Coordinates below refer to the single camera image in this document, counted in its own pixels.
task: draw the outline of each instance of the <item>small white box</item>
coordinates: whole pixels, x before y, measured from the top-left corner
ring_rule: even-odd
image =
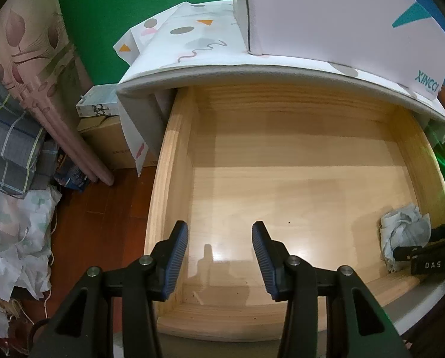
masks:
[[[119,115],[117,84],[93,86],[75,107],[80,118]]]
[[[254,55],[349,66],[430,100],[445,80],[445,32],[416,0],[234,0],[234,14]]]

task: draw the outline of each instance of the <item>cardboard box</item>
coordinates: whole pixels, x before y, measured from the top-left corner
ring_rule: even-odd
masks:
[[[80,117],[118,115],[117,84],[93,86],[75,107]]]
[[[119,116],[98,116],[83,118],[77,127],[84,140],[98,157],[111,169],[135,168]],[[148,151],[143,167],[156,166],[157,158]]]
[[[251,54],[325,61],[356,77],[352,67],[433,100],[445,81],[445,31],[421,3],[234,0],[234,14]]]

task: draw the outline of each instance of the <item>blue gripper pad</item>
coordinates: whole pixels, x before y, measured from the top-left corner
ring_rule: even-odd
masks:
[[[174,242],[168,264],[165,269],[165,280],[161,291],[166,300],[176,287],[179,271],[183,264],[184,253],[186,252],[187,241],[189,238],[189,230],[184,221],[179,220],[171,233],[168,241]]]
[[[271,294],[272,299],[276,300],[279,290],[276,284],[275,266],[267,248],[272,245],[272,240],[261,221],[255,222],[252,226],[252,245],[264,279],[265,289]]]

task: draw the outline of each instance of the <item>pink curtain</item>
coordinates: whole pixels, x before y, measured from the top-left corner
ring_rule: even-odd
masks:
[[[58,0],[7,0],[0,10],[0,80],[93,181],[113,174],[76,131],[75,104],[92,86]]]

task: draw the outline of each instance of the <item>crumpled white cloth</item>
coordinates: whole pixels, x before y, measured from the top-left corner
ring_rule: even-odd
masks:
[[[418,206],[410,203],[381,218],[381,249],[386,266],[392,272],[403,269],[406,263],[395,261],[397,246],[426,246],[431,237],[429,214],[421,215]]]
[[[31,190],[24,199],[0,191],[0,299],[9,301],[14,286],[42,298],[50,289],[50,222],[62,194],[54,187]],[[7,317],[0,320],[8,323]]]

